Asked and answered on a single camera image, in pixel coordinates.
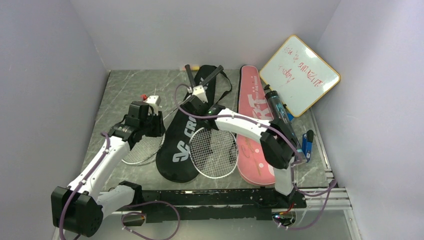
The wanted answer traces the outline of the white racket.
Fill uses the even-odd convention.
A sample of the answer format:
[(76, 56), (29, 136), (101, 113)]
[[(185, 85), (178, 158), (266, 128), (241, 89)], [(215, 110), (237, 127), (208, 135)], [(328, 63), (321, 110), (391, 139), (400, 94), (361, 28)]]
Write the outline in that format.
[[(211, 78), (219, 75), (224, 68), (220, 65), (206, 80), (198, 85), (205, 86)], [(193, 88), (190, 85), (190, 98)], [(216, 115), (218, 107), (211, 106), (206, 115)], [(236, 169), (238, 162), (238, 147), (236, 138), (230, 131), (214, 129), (213, 119), (199, 120), (200, 129), (196, 130), (189, 140), (189, 155), (195, 169), (210, 179), (220, 179), (230, 175)]]
[[(185, 65), (184, 67), (186, 68), (191, 87), (195, 86), (196, 83), (194, 80), (193, 72), (196, 71), (192, 71), (192, 66), (189, 66), (189, 64)], [(164, 124), (165, 120), (169, 118), (175, 111), (176, 109), (172, 110), (169, 114), (166, 114), (165, 117), (163, 117)], [(138, 142), (130, 151), (129, 155), (124, 157), (121, 162), (128, 166), (144, 166), (150, 164), (153, 160), (149, 159), (154, 157), (154, 155), (160, 150), (164, 144), (165, 136), (166, 135), (164, 134), (160, 137), (143, 137), (143, 139)]]

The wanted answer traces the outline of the black racket bag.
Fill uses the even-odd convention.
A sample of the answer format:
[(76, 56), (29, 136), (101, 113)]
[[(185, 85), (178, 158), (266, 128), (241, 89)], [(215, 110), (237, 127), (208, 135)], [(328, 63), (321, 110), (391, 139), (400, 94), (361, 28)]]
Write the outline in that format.
[[(194, 76), (193, 82), (195, 86), (206, 80), (217, 68), (218, 67), (214, 65), (202, 65)], [(233, 87), (225, 72), (222, 70), (220, 73), (224, 79), (228, 80), (230, 88), (225, 91), (217, 101), (220, 101), (228, 95)], [(216, 103), (215, 92), (217, 75), (218, 73), (203, 86), (207, 97), (207, 103), (200, 103), (201, 110), (197, 110), (196, 112), (194, 109), (188, 110), (183, 107), (184, 110), (191, 114), (202, 116)], [(177, 112), (165, 132), (163, 145), (158, 150), (155, 157), (157, 170), (162, 177), (174, 183), (187, 183), (197, 177), (199, 172), (193, 166), (190, 158), (189, 141), (198, 129), (200, 129), (198, 120), (186, 115), (177, 108)]]

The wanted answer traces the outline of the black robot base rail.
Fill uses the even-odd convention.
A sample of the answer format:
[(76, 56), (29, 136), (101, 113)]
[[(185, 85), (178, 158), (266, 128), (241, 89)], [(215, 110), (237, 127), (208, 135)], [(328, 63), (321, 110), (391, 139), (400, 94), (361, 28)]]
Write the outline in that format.
[(119, 212), (139, 211), (146, 214), (148, 223), (161, 223), (180, 219), (227, 220), (256, 219), (271, 220), (277, 213), (288, 209), (305, 209), (303, 194), (293, 191), (282, 195), (274, 188), (236, 188), (210, 190), (144, 190), (137, 198), (139, 206), (124, 206)]

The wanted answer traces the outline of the whiteboard with yellow frame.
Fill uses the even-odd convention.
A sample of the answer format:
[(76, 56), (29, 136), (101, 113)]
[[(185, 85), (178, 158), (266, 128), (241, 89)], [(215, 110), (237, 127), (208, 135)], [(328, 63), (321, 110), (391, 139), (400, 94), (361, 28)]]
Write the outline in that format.
[(259, 71), (294, 117), (299, 117), (341, 80), (341, 75), (298, 36), (291, 35)]

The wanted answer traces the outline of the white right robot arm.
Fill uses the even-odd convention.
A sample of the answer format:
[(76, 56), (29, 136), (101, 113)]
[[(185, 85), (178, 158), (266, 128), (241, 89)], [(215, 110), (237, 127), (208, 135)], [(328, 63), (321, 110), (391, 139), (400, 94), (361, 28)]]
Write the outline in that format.
[(223, 105), (208, 106), (205, 91), (192, 89), (182, 103), (174, 101), (178, 110), (197, 120), (203, 120), (207, 129), (228, 131), (246, 137), (260, 144), (266, 162), (273, 167), (275, 202), (280, 207), (288, 207), (294, 201), (293, 192), (307, 197), (329, 196), (336, 186), (332, 180), (328, 188), (316, 193), (307, 193), (298, 188), (294, 176), (295, 160), (300, 153), (292, 140), (292, 134), (280, 119), (262, 120), (239, 114)]

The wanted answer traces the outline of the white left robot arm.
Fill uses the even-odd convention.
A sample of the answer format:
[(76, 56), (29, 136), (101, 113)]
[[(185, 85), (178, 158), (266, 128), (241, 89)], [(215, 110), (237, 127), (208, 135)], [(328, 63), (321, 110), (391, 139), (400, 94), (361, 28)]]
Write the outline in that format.
[(103, 132), (105, 140), (91, 162), (66, 187), (57, 186), (51, 194), (53, 225), (78, 237), (93, 236), (102, 221), (116, 210), (127, 206), (137, 210), (143, 203), (142, 186), (129, 181), (120, 182), (108, 193), (101, 194), (106, 181), (118, 163), (124, 159), (142, 137), (162, 137), (165, 133), (161, 99), (151, 95), (133, 101), (123, 119)]

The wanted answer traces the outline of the black shuttlecock tube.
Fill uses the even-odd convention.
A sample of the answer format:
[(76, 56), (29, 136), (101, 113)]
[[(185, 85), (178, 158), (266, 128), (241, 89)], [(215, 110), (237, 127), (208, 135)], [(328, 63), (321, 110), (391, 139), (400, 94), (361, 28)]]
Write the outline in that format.
[(276, 118), (282, 119), (283, 122), (285, 123), (285, 125), (290, 130), (291, 134), (294, 137), (294, 141), (296, 143), (296, 149), (300, 153), (300, 159), (305, 160), (306, 159), (305, 154), (302, 151), (302, 147), (301, 147), (301, 145), (298, 141), (298, 138), (295, 134), (295, 131), (292, 127), (291, 121), (289, 120), (288, 113), (286, 112), (285, 107), (284, 107), (282, 101), (280, 100), (280, 97), (279, 97), (277, 91), (275, 91), (275, 90), (268, 91), (265, 94), (265, 99), (267, 101), (268, 107), (271, 110), (271, 114), (272, 114), (273, 118), (274, 119), (276, 119)]

